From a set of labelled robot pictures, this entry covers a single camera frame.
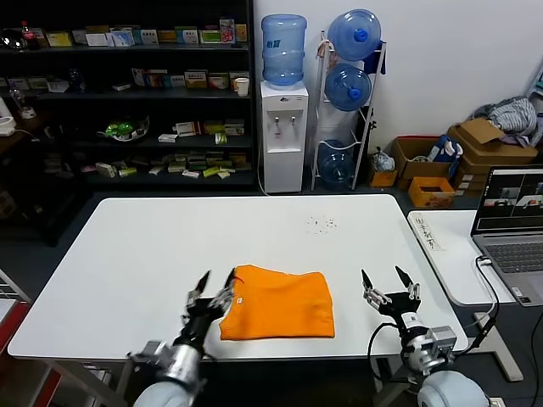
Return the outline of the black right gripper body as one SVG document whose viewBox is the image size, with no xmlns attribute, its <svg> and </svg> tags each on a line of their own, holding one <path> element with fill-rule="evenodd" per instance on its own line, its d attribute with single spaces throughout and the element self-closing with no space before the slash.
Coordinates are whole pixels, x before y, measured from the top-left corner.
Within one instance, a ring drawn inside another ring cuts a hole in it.
<svg viewBox="0 0 543 407">
<path fill-rule="evenodd" d="M 398 327 L 401 336 L 420 336 L 425 333 L 425 325 L 417 311 L 421 300 L 410 298 L 408 292 L 388 293 L 390 302 L 378 306 L 378 313 L 391 317 Z"/>
</svg>

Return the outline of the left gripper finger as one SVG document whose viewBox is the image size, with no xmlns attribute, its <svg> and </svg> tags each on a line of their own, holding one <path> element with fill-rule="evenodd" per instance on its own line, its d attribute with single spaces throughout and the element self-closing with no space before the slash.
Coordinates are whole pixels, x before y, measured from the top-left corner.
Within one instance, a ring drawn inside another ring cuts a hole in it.
<svg viewBox="0 0 543 407">
<path fill-rule="evenodd" d="M 236 269 L 233 268 L 224 284 L 224 287 L 211 299 L 210 311 L 212 315 L 224 315 L 234 297 L 234 282 L 236 278 Z"/>
<path fill-rule="evenodd" d="M 207 270 L 204 275 L 198 280 L 196 287 L 188 292 L 186 311 L 189 311 L 191 308 L 196 306 L 197 300 L 201 297 L 201 294 L 203 293 L 207 285 L 209 276 L 210 270 Z"/>
</svg>

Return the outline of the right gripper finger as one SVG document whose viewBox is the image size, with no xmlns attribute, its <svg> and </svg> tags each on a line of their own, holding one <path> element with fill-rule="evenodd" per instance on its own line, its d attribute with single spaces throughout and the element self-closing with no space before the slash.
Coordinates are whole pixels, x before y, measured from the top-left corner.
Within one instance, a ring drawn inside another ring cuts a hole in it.
<svg viewBox="0 0 543 407">
<path fill-rule="evenodd" d="M 367 273 L 361 269 L 363 298 L 376 311 L 381 312 L 385 306 L 391 304 L 391 298 L 373 287 Z"/>
<path fill-rule="evenodd" d="M 400 278 L 404 288 L 404 292 L 398 293 L 397 298 L 401 300 L 409 301 L 420 301 L 421 300 L 421 290 L 420 284 L 414 283 L 410 276 L 403 271 L 398 265 L 395 266 L 396 273 Z"/>
</svg>

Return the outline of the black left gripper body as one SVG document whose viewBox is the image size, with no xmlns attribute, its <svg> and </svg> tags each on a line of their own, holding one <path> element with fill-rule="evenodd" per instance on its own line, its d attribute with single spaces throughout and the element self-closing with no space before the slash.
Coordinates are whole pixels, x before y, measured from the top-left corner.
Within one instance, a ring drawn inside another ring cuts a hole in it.
<svg viewBox="0 0 543 407">
<path fill-rule="evenodd" d="M 181 344 L 202 348 L 211 323 L 225 314 L 222 305 L 213 298 L 198 298 L 188 307 L 188 318 L 181 330 Z"/>
</svg>

